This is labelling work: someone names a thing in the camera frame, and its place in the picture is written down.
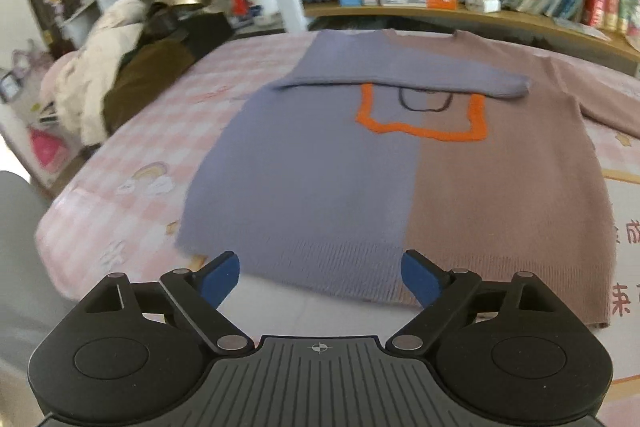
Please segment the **purple and brown sweater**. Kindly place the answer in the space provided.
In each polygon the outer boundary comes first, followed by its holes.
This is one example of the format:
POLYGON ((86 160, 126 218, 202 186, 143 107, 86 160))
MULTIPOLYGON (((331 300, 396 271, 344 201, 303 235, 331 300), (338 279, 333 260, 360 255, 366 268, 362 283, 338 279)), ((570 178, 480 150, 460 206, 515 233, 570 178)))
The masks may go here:
POLYGON ((176 244, 258 277, 408 303, 400 259, 538 275, 610 319, 615 229, 588 120, 637 135, 639 102, 552 56, 457 32, 323 31, 204 158, 176 244))

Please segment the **pink cartoon checkered table mat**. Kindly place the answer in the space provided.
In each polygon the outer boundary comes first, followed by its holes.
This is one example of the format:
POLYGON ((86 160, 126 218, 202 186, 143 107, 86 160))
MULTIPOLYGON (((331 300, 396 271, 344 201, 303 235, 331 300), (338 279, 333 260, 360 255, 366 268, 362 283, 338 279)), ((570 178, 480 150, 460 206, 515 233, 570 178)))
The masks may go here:
MULTIPOLYGON (((38 225, 38 251, 55 287, 79 298, 113 271, 150 281, 172 268, 198 268, 200 258, 175 247, 186 189, 243 102, 286 75, 313 41, 308 32, 229 42, 108 139, 38 225)), ((599 332, 615 375, 601 418, 608 425, 634 426, 639 421, 639 143, 596 122, 586 129, 620 234, 612 321, 599 332)))

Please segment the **white puffy jacket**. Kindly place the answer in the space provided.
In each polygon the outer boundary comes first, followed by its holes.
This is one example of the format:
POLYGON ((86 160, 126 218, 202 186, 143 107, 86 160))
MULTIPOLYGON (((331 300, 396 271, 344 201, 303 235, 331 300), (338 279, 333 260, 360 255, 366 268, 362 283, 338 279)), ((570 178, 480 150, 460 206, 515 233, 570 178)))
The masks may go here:
POLYGON ((53 105, 58 123, 85 146, 107 139, 104 98, 114 86, 120 61, 137 45, 145 13, 141 0, 116 1, 80 49, 59 58, 41 81, 39 102, 53 105))

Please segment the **white charger box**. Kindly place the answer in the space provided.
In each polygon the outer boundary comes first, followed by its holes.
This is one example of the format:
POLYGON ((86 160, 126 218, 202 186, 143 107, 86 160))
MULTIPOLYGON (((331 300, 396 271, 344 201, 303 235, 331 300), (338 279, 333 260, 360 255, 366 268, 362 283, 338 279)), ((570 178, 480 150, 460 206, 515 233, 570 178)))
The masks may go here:
POLYGON ((500 0, 464 0, 465 9, 473 13, 490 14, 501 11, 500 0))

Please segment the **brown corduroy garment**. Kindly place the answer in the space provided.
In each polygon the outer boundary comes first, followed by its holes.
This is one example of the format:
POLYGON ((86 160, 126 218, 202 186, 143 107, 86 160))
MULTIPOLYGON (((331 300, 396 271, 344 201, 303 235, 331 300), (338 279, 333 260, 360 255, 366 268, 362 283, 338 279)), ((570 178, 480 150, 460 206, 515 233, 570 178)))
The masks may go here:
POLYGON ((142 46, 122 68, 103 99, 102 116, 108 135, 170 88, 193 64, 182 43, 165 39, 142 46))

